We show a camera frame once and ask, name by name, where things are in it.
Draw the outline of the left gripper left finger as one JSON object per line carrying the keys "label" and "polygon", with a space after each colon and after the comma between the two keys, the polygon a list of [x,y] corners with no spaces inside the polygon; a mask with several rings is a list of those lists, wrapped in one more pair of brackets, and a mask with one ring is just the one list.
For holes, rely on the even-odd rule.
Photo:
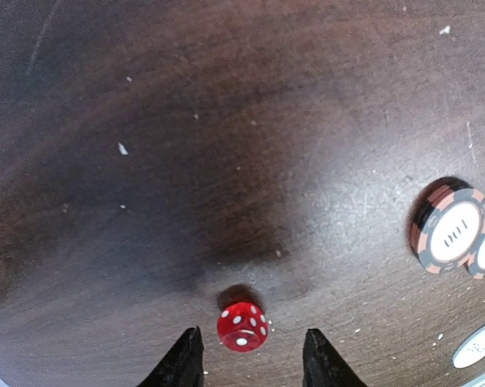
{"label": "left gripper left finger", "polygon": [[201,387],[204,346],[200,327],[190,327],[138,387]]}

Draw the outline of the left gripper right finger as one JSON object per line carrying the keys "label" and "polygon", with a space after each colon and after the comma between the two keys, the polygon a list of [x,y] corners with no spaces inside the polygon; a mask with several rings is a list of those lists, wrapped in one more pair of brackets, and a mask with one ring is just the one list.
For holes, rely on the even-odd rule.
{"label": "left gripper right finger", "polygon": [[302,352],[304,387],[366,387],[317,328],[309,328]]}

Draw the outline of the small red die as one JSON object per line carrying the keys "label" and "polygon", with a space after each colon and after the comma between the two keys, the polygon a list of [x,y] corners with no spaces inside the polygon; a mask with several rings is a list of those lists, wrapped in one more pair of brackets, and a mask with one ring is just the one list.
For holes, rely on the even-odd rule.
{"label": "small red die", "polygon": [[263,311],[253,302],[227,306],[217,323],[220,341],[233,352],[251,352],[263,346],[270,330]]}

